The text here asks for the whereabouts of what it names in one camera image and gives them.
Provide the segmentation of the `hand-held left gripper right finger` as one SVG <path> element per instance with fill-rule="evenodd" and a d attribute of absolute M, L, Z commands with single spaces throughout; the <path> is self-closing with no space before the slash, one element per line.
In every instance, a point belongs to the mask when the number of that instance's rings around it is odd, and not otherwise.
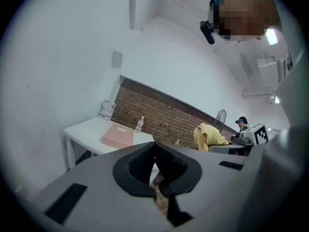
<path fill-rule="evenodd" d="M 248 157 L 155 144 L 156 162 L 170 181 L 169 201 L 188 223 L 184 226 L 247 226 L 248 188 L 242 183 Z"/>

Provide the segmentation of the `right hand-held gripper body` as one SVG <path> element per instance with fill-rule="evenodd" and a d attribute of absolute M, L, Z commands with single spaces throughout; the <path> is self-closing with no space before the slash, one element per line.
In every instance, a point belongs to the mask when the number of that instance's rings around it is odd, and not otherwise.
<path fill-rule="evenodd" d="M 242 132 L 238 132 L 235 136 L 235 143 L 243 146 L 260 145 L 267 142 L 268 135 L 264 123 L 256 124 Z"/>

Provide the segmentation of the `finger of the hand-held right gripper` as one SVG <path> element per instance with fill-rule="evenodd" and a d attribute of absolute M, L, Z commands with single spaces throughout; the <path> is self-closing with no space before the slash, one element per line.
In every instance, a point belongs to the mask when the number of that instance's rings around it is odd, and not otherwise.
<path fill-rule="evenodd" d="M 230 145 L 210 145 L 209 152 L 229 155 L 244 156 L 249 151 L 248 146 L 230 144 Z"/>

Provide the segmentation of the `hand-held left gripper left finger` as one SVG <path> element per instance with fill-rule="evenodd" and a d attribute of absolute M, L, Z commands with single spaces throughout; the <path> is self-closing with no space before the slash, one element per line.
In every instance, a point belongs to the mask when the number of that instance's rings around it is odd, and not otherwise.
<path fill-rule="evenodd" d="M 170 231 L 154 198 L 128 194 L 112 173 L 120 158 L 146 145 L 96 156 L 69 170 L 40 192 L 32 218 L 47 232 Z"/>

